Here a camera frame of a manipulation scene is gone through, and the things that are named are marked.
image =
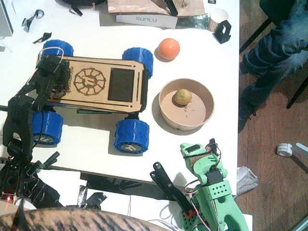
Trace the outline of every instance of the white table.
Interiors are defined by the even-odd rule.
[[[217,5],[205,1],[205,9],[223,8],[229,13],[232,25],[231,39],[220,45],[212,33],[204,30],[162,30],[155,27],[116,26],[100,27],[99,14],[83,10],[82,17],[68,12],[55,1],[36,0],[27,8],[42,9],[45,16],[34,20],[30,32],[20,27],[24,17],[16,18],[14,36],[6,38],[6,49],[0,52],[0,104],[8,100],[24,85],[35,69],[37,54],[42,44],[32,44],[44,32],[52,32],[52,39],[69,42],[75,56],[120,59],[123,51],[131,47],[144,47],[154,53],[165,38],[175,38],[180,43],[178,57],[163,63],[154,58],[154,73],[149,80],[148,102],[140,119],[150,125],[149,150],[143,156],[130,156],[113,147],[115,124],[124,115],[77,115],[75,110],[57,108],[64,118],[61,143],[56,148],[36,147],[33,161],[44,162],[52,153],[61,155],[54,166],[82,172],[152,182],[149,173],[153,163],[159,161],[176,185],[185,185],[195,179],[186,168],[180,153],[180,144],[206,145],[214,137],[219,144],[222,163],[228,170],[227,179],[236,194],[237,120],[238,120],[238,47],[239,1],[219,0]],[[215,110],[211,119],[197,132],[190,134],[171,129],[162,119],[157,95],[161,88],[176,78],[192,78],[207,86],[213,94]],[[0,112],[0,127],[6,119]],[[0,157],[7,157],[1,145]]]

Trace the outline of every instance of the orange ball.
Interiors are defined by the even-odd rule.
[[[178,41],[172,38],[164,39],[158,46],[158,54],[167,60],[173,60],[180,52]]]

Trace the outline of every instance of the white tape roll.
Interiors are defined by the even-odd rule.
[[[289,143],[280,143],[277,146],[276,153],[280,156],[290,157],[292,156],[292,145]]]

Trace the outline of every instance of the black screen panel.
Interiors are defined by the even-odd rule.
[[[134,70],[111,68],[108,100],[133,102]]]

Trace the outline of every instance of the potato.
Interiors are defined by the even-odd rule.
[[[179,89],[175,93],[174,100],[180,105],[187,105],[192,100],[192,93],[186,89]]]

